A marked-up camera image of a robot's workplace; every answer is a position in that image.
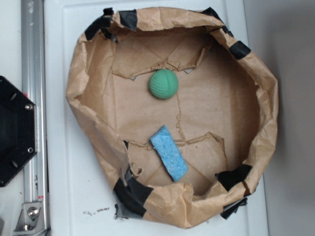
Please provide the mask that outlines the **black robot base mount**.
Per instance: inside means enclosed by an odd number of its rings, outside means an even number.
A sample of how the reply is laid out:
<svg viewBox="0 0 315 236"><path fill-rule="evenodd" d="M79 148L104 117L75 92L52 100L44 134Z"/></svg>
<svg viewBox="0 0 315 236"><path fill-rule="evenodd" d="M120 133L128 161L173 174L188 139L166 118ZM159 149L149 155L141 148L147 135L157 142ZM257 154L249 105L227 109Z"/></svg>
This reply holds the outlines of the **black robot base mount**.
<svg viewBox="0 0 315 236"><path fill-rule="evenodd" d="M36 105L0 77L0 186L7 186L37 153Z"/></svg>

